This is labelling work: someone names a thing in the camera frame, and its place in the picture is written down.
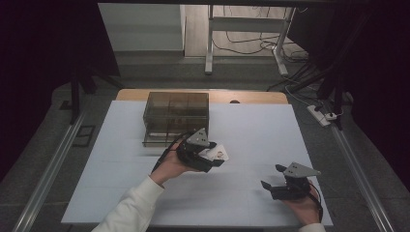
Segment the white tabletop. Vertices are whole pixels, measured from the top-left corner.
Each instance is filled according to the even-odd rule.
[[[113,101],[63,223],[98,223],[122,194],[150,174],[164,148],[142,146],[144,101]],[[283,186],[275,164],[311,167],[289,104],[210,103],[209,140],[229,160],[209,173],[185,173],[165,183],[151,225],[296,226],[292,212],[262,188]],[[316,178],[310,178],[319,188]],[[323,224],[332,225],[326,203]]]

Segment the white sleeve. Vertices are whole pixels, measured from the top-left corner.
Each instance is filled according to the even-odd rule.
[[[147,177],[138,187],[131,188],[123,195],[118,205],[93,232],[145,231],[162,193],[163,188]]]
[[[325,226],[321,223],[309,224],[300,228],[299,232],[325,232]]]

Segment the transparent box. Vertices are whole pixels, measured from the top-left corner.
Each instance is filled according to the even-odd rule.
[[[181,133],[209,127],[207,93],[150,92],[144,111],[145,147],[167,147]]]

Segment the hand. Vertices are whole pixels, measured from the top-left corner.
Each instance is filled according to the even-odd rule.
[[[318,198],[316,190],[310,186],[310,193]],[[308,197],[298,200],[282,200],[295,214],[296,218],[302,225],[308,225],[313,223],[320,223],[319,209],[316,204]]]
[[[178,147],[179,143],[176,143],[171,151],[166,155],[165,159],[162,161],[161,165],[151,173],[151,179],[162,186],[167,180],[175,178],[187,171],[198,171],[191,167],[184,165],[177,156],[175,149]]]

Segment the wooden floor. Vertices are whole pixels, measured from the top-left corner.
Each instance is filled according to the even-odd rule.
[[[238,7],[238,6],[215,6],[214,16],[239,16],[239,17],[269,17],[283,18],[285,8],[269,8],[269,7]],[[202,57],[206,55],[208,42],[208,6],[203,5],[186,5],[186,57]],[[262,49],[262,46],[268,45],[260,40],[245,43],[233,43],[237,41],[259,39],[260,33],[249,32],[214,32],[214,56],[273,56],[272,49]],[[264,41],[275,43],[278,40],[278,33],[263,33]],[[242,53],[252,53],[261,50],[260,52],[245,55],[216,47],[228,48]],[[291,54],[293,51],[301,51],[302,49],[296,44],[286,44],[283,46],[286,54]],[[305,52],[298,52],[299,57],[306,57]]]

